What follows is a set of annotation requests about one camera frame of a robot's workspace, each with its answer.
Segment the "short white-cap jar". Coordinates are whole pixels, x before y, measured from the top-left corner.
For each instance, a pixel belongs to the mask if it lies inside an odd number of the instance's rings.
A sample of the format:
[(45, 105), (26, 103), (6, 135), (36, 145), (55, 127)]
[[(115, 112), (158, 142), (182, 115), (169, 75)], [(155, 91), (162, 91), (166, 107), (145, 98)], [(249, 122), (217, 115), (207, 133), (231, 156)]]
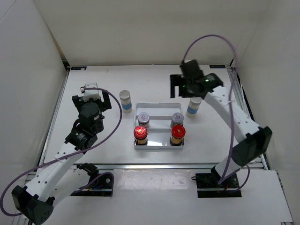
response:
[(173, 128), (175, 125), (182, 125), (184, 122), (184, 116), (180, 112), (176, 112), (172, 115), (170, 127)]
[(150, 127), (150, 116), (146, 112), (141, 112), (138, 115), (138, 124), (139, 126), (144, 126), (146, 128)]

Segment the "tall silver-cap bottle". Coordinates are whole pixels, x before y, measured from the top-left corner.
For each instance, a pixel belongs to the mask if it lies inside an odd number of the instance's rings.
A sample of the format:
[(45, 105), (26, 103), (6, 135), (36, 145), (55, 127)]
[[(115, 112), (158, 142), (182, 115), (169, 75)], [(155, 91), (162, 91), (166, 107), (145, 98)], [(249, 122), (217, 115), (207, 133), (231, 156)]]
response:
[(119, 93), (120, 102), (122, 106), (122, 110), (124, 113), (131, 113), (132, 112), (132, 102), (130, 92), (128, 90), (122, 90)]
[(190, 98), (188, 107), (187, 107), (187, 111), (186, 111), (186, 115), (190, 118), (193, 118), (196, 116), (199, 106), (202, 102), (202, 98), (201, 97), (192, 97)]

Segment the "left blue corner label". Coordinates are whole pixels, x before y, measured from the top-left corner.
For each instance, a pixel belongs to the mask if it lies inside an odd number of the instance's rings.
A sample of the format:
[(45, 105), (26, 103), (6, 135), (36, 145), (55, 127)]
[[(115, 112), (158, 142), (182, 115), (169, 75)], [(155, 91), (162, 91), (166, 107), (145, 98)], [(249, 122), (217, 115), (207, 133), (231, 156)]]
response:
[(71, 67), (71, 69), (70, 70), (86, 70), (87, 69), (87, 67), (86, 66), (77, 66), (77, 67)]

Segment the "blue corner label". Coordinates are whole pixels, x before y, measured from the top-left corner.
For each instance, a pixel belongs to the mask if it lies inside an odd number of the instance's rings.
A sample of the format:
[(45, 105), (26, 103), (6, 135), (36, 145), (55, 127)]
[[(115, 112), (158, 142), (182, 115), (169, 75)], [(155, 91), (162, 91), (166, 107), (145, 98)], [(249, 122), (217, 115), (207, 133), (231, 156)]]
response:
[(217, 68), (226, 68), (225, 65), (209, 65), (210, 68), (212, 69), (217, 69)]
[(86, 70), (87, 69), (87, 67), (86, 66), (77, 66), (77, 67), (71, 67), (71, 69), (70, 70)]

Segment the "white divided tray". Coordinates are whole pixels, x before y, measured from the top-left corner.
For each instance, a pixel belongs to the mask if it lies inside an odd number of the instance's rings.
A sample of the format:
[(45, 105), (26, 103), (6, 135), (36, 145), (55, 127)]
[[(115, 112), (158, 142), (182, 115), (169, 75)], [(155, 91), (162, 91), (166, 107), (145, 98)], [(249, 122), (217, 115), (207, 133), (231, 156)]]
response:
[(171, 121), (174, 113), (181, 113), (180, 103), (137, 103), (135, 105), (135, 126), (138, 126), (138, 115), (147, 113), (150, 116), (150, 127), (147, 128), (147, 144), (134, 144), (137, 150), (178, 150), (184, 143), (171, 145)]

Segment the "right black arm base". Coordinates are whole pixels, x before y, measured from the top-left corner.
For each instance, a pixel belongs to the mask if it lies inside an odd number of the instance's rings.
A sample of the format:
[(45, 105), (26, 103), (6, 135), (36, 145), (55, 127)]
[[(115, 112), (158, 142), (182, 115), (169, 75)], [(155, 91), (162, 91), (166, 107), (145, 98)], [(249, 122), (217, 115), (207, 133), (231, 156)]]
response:
[(196, 173), (191, 177), (196, 182), (198, 198), (240, 198), (240, 184), (237, 175), (226, 179), (222, 184), (211, 173)]

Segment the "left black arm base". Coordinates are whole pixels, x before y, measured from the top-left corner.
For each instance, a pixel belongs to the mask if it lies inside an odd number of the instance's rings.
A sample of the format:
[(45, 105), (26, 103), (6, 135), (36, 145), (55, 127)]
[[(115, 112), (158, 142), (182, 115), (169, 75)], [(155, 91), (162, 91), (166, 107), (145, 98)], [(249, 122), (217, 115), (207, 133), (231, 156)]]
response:
[(71, 196), (112, 197), (114, 174), (112, 172), (99, 173), (96, 180), (90, 179), (91, 184), (82, 190), (76, 190)]

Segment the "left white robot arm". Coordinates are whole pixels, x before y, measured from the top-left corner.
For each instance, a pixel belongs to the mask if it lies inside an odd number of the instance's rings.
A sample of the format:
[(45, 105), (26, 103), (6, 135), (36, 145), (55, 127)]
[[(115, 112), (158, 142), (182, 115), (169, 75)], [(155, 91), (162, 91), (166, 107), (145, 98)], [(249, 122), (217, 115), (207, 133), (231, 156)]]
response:
[(97, 185), (104, 175), (90, 163), (75, 170), (73, 164), (97, 146), (97, 135), (103, 131), (103, 112), (111, 109), (112, 94), (98, 88), (84, 88), (83, 96), (73, 96), (78, 118), (61, 149), (52, 161), (35, 170), (35, 178), (11, 192), (16, 209), (33, 224), (43, 224), (54, 207), (69, 195)]

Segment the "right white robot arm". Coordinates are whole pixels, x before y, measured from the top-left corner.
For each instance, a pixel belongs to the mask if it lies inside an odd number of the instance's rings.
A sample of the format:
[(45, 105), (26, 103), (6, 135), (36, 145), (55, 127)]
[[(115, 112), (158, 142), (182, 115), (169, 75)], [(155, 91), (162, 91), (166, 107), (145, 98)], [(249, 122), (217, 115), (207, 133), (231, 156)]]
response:
[(209, 104), (231, 129), (228, 156), (212, 168), (210, 181), (222, 187), (249, 162), (264, 154), (269, 146), (272, 130), (261, 127), (232, 101), (231, 92), (226, 90), (220, 78), (210, 73), (189, 80), (183, 75), (170, 75), (170, 97), (175, 97), (175, 87), (182, 98), (200, 97)]

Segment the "right blue corner label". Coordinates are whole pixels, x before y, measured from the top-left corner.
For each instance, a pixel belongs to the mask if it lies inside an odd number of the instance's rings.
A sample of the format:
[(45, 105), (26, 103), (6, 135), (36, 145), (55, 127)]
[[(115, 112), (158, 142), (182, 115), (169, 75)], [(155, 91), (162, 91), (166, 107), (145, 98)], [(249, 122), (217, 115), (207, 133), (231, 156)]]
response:
[(212, 69), (217, 69), (217, 68), (226, 68), (225, 65), (209, 65), (210, 68)]

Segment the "red-cap bottle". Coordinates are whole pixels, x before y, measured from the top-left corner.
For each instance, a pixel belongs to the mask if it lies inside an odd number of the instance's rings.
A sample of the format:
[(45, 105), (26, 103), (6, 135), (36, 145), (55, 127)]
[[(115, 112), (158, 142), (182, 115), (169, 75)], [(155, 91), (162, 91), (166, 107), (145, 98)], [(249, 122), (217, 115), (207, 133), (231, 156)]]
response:
[(147, 144), (148, 130), (145, 126), (137, 126), (134, 128), (134, 139), (136, 145)]
[(180, 146), (184, 142), (186, 130), (183, 125), (174, 125), (171, 130), (170, 144), (174, 146)]

